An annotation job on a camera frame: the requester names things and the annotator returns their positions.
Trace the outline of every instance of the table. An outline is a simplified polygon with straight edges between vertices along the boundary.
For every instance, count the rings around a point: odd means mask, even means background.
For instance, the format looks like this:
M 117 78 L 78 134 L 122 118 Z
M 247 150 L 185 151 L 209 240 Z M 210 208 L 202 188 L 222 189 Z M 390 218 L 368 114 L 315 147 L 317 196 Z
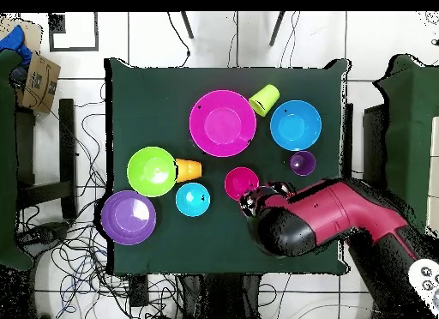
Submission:
M 275 258 L 254 244 L 238 204 L 224 191 L 224 178 L 236 166 L 248 166 L 260 183 L 289 181 L 300 189 L 322 178 L 339 175 L 342 77 L 345 59 L 325 69 L 157 69 L 130 68 L 117 59 L 105 60 L 106 148 L 108 183 L 95 211 L 95 224 L 105 235 L 100 209 L 112 193 L 130 190 L 126 176 L 129 158 L 140 148 L 159 146 L 174 158 L 202 163 L 203 176 L 196 181 L 211 194 L 209 210 L 198 218 L 178 212 L 178 184 L 161 197 L 151 198 L 157 210 L 157 226 L 146 241 L 124 246 L 109 241 L 109 267 L 114 274 L 215 274 L 272 272 L 343 274 L 338 244 L 318 255 Z M 272 139 L 267 117 L 257 116 L 256 135 L 250 145 L 231 158 L 204 154 L 190 138 L 189 113 L 194 103 L 215 89 L 230 89 L 245 97 L 274 84 L 280 91 L 275 107 L 290 99 L 310 102 L 322 117 L 322 133 L 310 148 L 317 165 L 308 177 L 292 173 L 292 152 Z

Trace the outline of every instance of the small pink bowl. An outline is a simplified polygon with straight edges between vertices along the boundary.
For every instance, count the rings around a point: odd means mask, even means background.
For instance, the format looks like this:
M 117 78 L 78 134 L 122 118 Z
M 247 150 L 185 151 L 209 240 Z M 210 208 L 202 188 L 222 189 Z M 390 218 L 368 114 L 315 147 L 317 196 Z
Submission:
M 259 187 L 259 179 L 256 174 L 251 169 L 243 166 L 229 171 L 224 181 L 227 195 L 235 201 L 238 201 L 246 191 L 257 187 Z

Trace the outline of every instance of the purple bowl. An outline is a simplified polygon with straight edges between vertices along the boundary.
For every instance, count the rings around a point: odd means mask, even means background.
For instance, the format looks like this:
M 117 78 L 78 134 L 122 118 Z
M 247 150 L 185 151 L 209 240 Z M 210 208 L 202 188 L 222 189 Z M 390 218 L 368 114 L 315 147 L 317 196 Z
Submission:
M 309 151 L 297 151 L 290 158 L 290 167 L 296 174 L 305 177 L 316 168 L 316 158 Z
M 156 213 L 145 196 L 133 190 L 123 190 L 105 201 L 100 221 L 114 242 L 132 245 L 139 244 L 153 233 Z

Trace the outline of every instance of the table leg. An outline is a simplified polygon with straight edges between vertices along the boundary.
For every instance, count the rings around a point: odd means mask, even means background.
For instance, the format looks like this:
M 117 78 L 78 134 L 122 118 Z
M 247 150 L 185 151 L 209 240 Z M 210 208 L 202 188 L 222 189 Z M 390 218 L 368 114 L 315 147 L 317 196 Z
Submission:
M 186 11 L 180 11 L 182 13 L 184 25 L 186 26 L 186 30 L 188 31 L 188 35 L 190 39 L 194 38 L 194 34 L 192 33 L 192 29 L 190 28 L 188 16 L 186 15 Z
M 276 37 L 278 36 L 278 31 L 280 28 L 280 24 L 282 23 L 282 19 L 284 18 L 284 14 L 286 11 L 280 11 L 278 15 L 278 20 L 276 21 L 276 25 L 274 25 L 273 34 L 271 35 L 270 40 L 270 46 L 274 45 L 274 41 L 276 40 Z

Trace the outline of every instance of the plastic cup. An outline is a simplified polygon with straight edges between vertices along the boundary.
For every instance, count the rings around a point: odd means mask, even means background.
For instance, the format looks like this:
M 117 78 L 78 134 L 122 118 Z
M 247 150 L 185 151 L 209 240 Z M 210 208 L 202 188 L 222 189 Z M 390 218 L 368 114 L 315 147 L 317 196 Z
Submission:
M 246 191 L 253 190 L 258 186 L 259 179 L 255 172 L 243 166 L 229 171 L 224 180 L 224 189 L 227 195 L 235 201 L 238 201 Z
M 251 108 L 260 116 L 265 117 L 279 99 L 278 88 L 268 84 L 257 94 L 249 98 Z
M 176 183 L 175 160 L 161 147 L 145 147 L 128 163 L 129 185 L 142 196 L 162 196 Z
M 297 151 L 290 158 L 290 167 L 296 174 L 306 177 L 316 168 L 316 158 L 309 151 Z
M 197 179 L 201 176 L 201 163 L 198 161 L 175 159 L 177 164 L 177 183 Z

